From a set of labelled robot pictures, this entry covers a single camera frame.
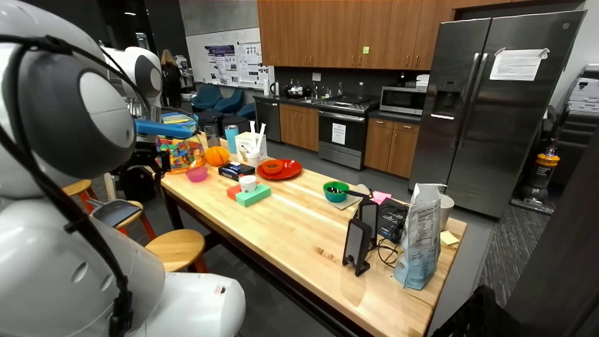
oven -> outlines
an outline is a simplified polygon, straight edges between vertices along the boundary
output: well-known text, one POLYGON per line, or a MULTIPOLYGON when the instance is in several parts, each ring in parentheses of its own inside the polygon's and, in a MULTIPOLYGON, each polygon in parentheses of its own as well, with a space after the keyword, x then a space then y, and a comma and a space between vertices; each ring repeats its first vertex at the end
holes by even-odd
POLYGON ((367 143, 365 114, 319 111, 319 158, 362 171, 367 143))

green bowl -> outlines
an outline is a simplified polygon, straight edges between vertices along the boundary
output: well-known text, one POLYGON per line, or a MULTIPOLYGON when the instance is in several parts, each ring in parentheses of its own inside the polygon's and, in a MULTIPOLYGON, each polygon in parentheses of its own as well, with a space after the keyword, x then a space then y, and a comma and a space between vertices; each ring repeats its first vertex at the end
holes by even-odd
POLYGON ((348 199, 350 186, 343 182, 328 182, 322 186, 324 197, 330 202, 345 202, 348 199))

wooden cabinet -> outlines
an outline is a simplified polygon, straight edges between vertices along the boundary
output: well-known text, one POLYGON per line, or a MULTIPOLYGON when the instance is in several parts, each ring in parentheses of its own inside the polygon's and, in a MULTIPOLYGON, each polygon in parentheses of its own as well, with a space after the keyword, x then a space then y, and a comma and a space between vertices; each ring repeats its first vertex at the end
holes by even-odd
POLYGON ((259 0, 262 62, 429 70, 438 25, 451 17, 450 0, 259 0))
POLYGON ((371 118, 365 167, 410 178, 418 131, 416 124, 371 118))
POLYGON ((498 6, 509 4, 513 0, 450 0, 453 8, 485 8, 485 6, 498 6))
POLYGON ((319 111, 300 105, 279 105, 281 141, 319 152, 319 111))

butcher block countertop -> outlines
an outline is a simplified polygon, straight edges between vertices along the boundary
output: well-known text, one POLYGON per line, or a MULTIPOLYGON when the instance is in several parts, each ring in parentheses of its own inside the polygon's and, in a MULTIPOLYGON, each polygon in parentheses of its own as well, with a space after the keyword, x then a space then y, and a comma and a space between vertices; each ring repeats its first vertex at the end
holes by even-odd
MULTIPOLYGON (((423 290, 408 290, 373 251, 362 277, 343 266, 348 219, 356 206, 337 210, 324 199, 330 176, 304 169, 287 182, 264 182, 272 195, 249 208, 227 197, 236 182, 210 169, 210 178, 191 184, 186 174, 167 174, 163 188, 189 204, 227 236, 304 285, 373 335, 425 335, 459 244, 442 247, 435 277, 423 290)), ((450 232, 463 238, 466 223, 450 219, 450 232)))

microwave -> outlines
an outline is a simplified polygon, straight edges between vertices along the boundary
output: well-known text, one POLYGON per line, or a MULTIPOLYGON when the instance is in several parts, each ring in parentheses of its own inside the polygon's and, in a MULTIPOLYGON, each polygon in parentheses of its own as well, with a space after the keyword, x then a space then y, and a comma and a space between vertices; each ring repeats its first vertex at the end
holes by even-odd
POLYGON ((427 86, 382 86, 380 111, 399 114, 423 114, 427 86))

